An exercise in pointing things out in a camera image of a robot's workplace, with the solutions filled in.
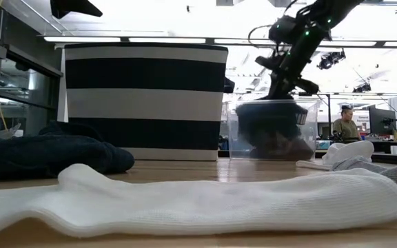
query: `table surface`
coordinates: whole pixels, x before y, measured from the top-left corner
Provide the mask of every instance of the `table surface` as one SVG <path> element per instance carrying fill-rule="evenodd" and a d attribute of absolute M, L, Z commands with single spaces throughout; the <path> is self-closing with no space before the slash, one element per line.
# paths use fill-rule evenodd
<path fill-rule="evenodd" d="M 295 168 L 293 162 L 220 159 L 217 162 L 137 161 L 128 174 L 110 178 L 130 183 L 166 180 L 218 180 L 223 182 L 280 180 L 322 171 Z M 53 185 L 56 180 L 0 183 L 0 189 Z M 218 236 L 154 237 L 112 234 L 71 238 L 39 220 L 27 219 L 0 232 L 0 248 L 97 247 L 397 247 L 397 221 L 345 231 L 316 233 L 261 232 Z"/>
<path fill-rule="evenodd" d="M 397 145 L 397 141 L 370 141 L 373 144 L 388 144 L 388 145 Z"/>

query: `ceiling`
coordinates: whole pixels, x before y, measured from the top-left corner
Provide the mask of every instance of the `ceiling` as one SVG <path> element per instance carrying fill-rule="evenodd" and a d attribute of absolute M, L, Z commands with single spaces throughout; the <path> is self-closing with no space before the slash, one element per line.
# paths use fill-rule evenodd
<path fill-rule="evenodd" d="M 235 6 L 217 7 L 216 0 L 90 0 L 103 12 L 101 18 L 70 13 L 61 20 L 51 15 L 49 0 L 5 0 L 3 7 L 42 35 L 48 36 L 178 36 L 246 38 L 258 25 L 273 23 L 284 8 L 268 0 L 244 0 Z M 288 10 L 293 15 L 305 3 Z M 397 40 L 397 6 L 358 6 L 332 30 L 334 39 Z M 255 32 L 264 38 L 267 29 Z M 239 91 L 262 91 L 269 87 L 257 56 L 268 56 L 270 49 L 230 46 L 227 76 Z M 306 79 L 324 92 L 351 92 L 370 79 L 372 89 L 397 92 L 397 50 L 345 49 L 347 58 L 330 70 L 316 65 L 319 50 L 303 71 Z"/>

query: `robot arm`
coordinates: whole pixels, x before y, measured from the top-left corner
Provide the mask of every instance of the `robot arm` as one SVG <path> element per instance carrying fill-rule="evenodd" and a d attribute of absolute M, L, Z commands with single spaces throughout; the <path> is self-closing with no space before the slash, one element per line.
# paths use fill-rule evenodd
<path fill-rule="evenodd" d="M 269 94 L 259 100 L 288 99 L 275 104 L 245 104 L 236 109 L 238 132 L 252 146 L 253 158 L 310 159 L 313 151 L 300 139 L 299 125 L 305 124 L 308 111 L 289 93 L 299 87 L 316 94 L 318 86 L 301 78 L 304 67 L 323 39 L 331 40 L 330 30 L 363 0 L 317 0 L 298 11 L 295 18 L 283 16 L 269 30 L 269 39 L 277 44 L 270 58 L 256 62 L 272 71 Z M 289 50 L 278 51 L 285 43 Z M 281 149 L 300 144 L 298 151 Z"/>
<path fill-rule="evenodd" d="M 301 78 L 304 67 L 323 39 L 331 40 L 330 30 L 364 0 L 317 0 L 300 9 L 296 17 L 283 16 L 269 30 L 269 39 L 277 45 L 291 46 L 287 51 L 276 50 L 270 58 L 258 57 L 256 62 L 272 71 L 272 84 L 267 99 L 288 99 L 295 87 L 309 94 L 318 86 Z"/>

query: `transparent plastic bin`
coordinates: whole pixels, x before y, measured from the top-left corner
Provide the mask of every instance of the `transparent plastic bin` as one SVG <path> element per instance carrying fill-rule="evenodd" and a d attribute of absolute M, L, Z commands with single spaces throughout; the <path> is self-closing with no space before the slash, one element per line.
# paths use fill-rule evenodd
<path fill-rule="evenodd" d="M 230 158 L 277 161 L 315 157 L 319 101 L 235 101 L 227 104 Z"/>

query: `striped fabric bin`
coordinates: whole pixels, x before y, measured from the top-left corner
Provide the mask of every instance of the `striped fabric bin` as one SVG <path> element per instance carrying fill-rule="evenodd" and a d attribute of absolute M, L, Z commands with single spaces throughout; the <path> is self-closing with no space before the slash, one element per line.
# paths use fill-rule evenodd
<path fill-rule="evenodd" d="M 135 159 L 215 161 L 227 48 L 172 43 L 65 46 L 71 123 Z"/>

